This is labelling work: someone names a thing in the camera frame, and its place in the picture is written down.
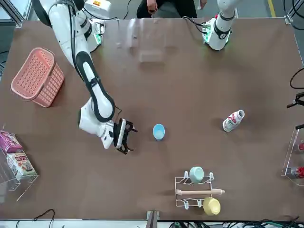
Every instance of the brown table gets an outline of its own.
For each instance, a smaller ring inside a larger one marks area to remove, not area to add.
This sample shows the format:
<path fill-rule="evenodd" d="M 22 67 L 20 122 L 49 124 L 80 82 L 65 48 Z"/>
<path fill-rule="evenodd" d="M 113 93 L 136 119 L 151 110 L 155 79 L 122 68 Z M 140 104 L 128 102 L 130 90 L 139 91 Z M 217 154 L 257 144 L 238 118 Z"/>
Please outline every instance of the brown table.
<path fill-rule="evenodd" d="M 78 129 L 89 93 L 52 29 L 38 21 L 16 29 L 0 85 L 0 120 L 21 139 L 40 177 L 19 202 L 1 205 L 0 217 L 31 219 L 54 208 L 56 218 L 69 219 L 145 219 L 147 210 L 159 210 L 165 220 L 303 220 L 304 189 L 280 176 L 293 128 L 304 122 L 304 108 L 286 109 L 296 93 L 289 79 L 302 64 L 284 19 L 237 19 L 220 52 L 182 19 L 136 20 L 129 43 L 128 23 L 118 29 L 107 22 L 104 46 L 92 54 L 121 117 L 138 130 L 128 155 L 104 150 L 99 138 Z M 53 51 L 65 74 L 50 108 L 10 91 L 35 47 Z M 239 109 L 246 113 L 241 125 L 223 132 L 222 120 Z M 152 136 L 157 123 L 166 127 L 162 142 Z M 213 186 L 226 190 L 217 197 L 218 216 L 175 207 L 174 177 L 192 166 L 212 171 Z"/>

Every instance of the robotic arm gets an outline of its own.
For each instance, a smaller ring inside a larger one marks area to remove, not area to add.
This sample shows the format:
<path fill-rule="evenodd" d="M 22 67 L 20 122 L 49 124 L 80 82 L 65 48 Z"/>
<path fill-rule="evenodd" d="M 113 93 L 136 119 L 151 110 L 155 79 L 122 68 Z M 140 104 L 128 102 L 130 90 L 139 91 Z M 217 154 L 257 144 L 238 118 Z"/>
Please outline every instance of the robotic arm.
<path fill-rule="evenodd" d="M 125 119 L 121 118 L 119 123 L 112 120 L 114 100 L 105 91 L 90 55 L 101 44 L 104 26 L 90 22 L 81 10 L 83 0 L 33 0 L 32 4 L 39 19 L 54 30 L 62 51 L 91 95 L 79 111 L 79 128 L 101 137 L 106 149 L 113 143 L 124 154 L 132 151 L 127 145 L 128 134 L 137 131 Z"/>
<path fill-rule="evenodd" d="M 242 0 L 218 0 L 219 13 L 203 24 L 203 39 L 213 50 L 221 50 L 228 42 L 236 6 Z"/>

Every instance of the blue cup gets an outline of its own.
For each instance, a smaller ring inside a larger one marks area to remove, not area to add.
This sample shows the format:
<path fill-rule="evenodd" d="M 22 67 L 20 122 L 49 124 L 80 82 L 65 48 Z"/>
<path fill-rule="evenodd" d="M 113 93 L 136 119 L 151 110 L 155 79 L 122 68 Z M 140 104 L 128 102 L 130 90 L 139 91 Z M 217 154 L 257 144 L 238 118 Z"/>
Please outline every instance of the blue cup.
<path fill-rule="evenodd" d="M 156 140 L 162 140 L 165 136 L 165 128 L 160 123 L 153 127 L 153 135 Z"/>

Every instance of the acrylic display box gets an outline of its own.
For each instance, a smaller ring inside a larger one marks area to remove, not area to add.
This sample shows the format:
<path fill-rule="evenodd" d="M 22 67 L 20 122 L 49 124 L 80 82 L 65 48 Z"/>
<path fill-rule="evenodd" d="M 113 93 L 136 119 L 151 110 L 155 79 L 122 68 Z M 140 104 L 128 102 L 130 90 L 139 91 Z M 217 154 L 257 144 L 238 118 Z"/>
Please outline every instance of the acrylic display box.
<path fill-rule="evenodd" d="M 37 177 L 34 170 L 34 174 L 22 176 L 20 180 L 17 180 L 7 164 L 5 153 L 0 149 L 0 204 L 18 201 L 30 189 Z"/>
<path fill-rule="evenodd" d="M 304 186 L 304 129 L 294 129 L 282 176 L 286 176 L 298 186 Z"/>

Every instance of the pink basket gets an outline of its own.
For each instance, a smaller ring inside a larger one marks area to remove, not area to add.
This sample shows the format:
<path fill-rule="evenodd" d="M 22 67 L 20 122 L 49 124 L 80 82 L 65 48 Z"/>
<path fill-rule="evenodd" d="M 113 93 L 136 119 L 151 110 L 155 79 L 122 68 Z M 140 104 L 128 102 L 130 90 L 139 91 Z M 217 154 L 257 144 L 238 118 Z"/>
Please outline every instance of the pink basket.
<path fill-rule="evenodd" d="M 13 93 L 26 101 L 49 107 L 63 81 L 64 76 L 55 61 L 55 55 L 37 47 L 31 51 L 10 87 Z"/>

